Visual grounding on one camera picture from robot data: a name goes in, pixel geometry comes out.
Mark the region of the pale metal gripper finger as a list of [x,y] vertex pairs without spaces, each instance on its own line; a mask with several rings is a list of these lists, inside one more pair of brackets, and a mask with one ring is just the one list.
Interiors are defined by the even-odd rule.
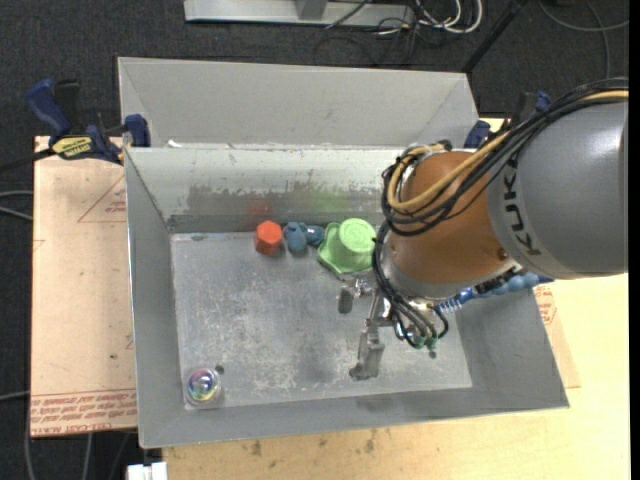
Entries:
[[377,376],[385,351],[383,343],[368,343],[366,346],[366,375]]
[[349,370],[350,377],[355,381],[364,381],[371,377],[371,345],[369,333],[362,331],[358,342],[357,360]]

